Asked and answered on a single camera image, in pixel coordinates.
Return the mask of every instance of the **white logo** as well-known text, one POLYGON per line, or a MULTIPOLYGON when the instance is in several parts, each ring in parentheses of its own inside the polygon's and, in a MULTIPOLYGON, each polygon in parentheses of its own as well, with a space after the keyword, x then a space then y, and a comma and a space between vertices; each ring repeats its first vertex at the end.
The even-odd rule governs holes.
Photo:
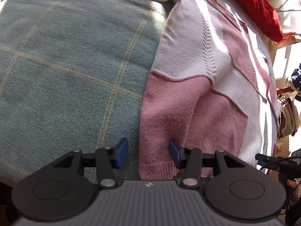
POLYGON ((148 187, 148 188, 150 188, 150 187, 153 186, 153 183, 152 182, 148 182, 148 183, 145 184, 145 186, 148 187))

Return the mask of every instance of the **red fabric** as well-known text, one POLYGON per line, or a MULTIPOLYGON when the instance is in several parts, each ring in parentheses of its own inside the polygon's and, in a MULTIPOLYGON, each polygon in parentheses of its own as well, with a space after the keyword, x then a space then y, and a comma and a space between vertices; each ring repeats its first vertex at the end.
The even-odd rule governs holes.
POLYGON ((271 40, 283 39, 278 14, 268 0, 236 0, 271 40))

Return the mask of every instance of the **hand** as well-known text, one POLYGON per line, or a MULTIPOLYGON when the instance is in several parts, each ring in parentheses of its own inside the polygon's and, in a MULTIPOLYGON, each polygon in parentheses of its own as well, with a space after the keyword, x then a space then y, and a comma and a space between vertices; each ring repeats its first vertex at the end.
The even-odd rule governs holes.
MULTIPOLYGON (((298 185, 297 180, 287 180, 286 184, 288 187, 290 187, 292 190, 295 189, 298 185)), ((290 200, 290 206, 292 206, 293 204, 295 204, 297 202, 297 200, 299 200, 301 195, 301 189, 300 186, 298 186, 295 191, 291 194, 291 200, 290 200)))

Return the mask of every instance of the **person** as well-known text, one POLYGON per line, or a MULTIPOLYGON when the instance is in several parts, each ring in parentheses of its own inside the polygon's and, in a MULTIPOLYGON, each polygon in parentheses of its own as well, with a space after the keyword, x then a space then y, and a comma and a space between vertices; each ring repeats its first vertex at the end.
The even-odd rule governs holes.
POLYGON ((291 194, 289 208, 285 211, 285 224, 297 226, 301 223, 301 189, 298 186, 297 180, 288 179, 286 184, 294 191, 291 194))

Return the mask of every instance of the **ribbed cuff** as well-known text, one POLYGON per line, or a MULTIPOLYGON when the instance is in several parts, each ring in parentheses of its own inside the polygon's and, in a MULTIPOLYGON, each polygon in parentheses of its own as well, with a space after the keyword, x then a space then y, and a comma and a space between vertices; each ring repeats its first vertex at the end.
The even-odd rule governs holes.
MULTIPOLYGON (((140 164, 139 173, 142 180, 171 180, 179 170, 172 161, 161 161, 152 164, 140 164)), ((212 177, 212 168, 202 168, 202 177, 212 177)))

